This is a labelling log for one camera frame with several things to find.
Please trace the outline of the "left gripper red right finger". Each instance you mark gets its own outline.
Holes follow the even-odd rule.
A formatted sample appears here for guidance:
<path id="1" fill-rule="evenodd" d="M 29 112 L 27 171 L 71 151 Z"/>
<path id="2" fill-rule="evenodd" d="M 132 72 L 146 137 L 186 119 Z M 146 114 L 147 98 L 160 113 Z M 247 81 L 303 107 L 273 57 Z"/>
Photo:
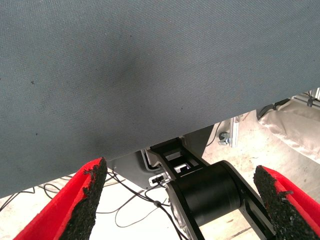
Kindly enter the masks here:
<path id="1" fill-rule="evenodd" d="M 318 240 L 320 204 L 281 173 L 259 165 L 254 184 L 277 240 Z"/>

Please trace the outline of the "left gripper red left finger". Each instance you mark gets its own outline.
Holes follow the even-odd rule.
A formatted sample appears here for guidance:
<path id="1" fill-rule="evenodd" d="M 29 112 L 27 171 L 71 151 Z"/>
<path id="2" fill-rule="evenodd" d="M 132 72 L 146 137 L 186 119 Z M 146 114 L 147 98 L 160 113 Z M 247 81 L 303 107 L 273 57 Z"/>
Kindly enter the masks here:
<path id="1" fill-rule="evenodd" d="M 83 165 L 16 240 L 88 240 L 107 175 L 103 157 Z"/>

